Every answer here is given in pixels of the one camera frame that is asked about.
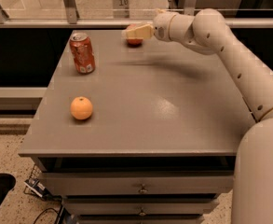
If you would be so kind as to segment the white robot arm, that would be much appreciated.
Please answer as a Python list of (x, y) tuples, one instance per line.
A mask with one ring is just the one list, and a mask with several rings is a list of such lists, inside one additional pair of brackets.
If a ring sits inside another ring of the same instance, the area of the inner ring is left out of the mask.
[(150, 23), (122, 32), (126, 39), (155, 37), (201, 54), (217, 54), (256, 123), (237, 151), (231, 224), (273, 224), (273, 71), (232, 33), (211, 8), (197, 15), (160, 10)]

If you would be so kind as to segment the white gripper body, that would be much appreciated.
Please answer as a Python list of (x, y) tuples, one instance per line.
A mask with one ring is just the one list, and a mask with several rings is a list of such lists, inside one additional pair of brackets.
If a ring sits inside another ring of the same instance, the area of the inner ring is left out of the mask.
[(170, 42), (171, 20), (176, 16), (174, 12), (159, 12), (153, 19), (154, 35), (158, 40)]

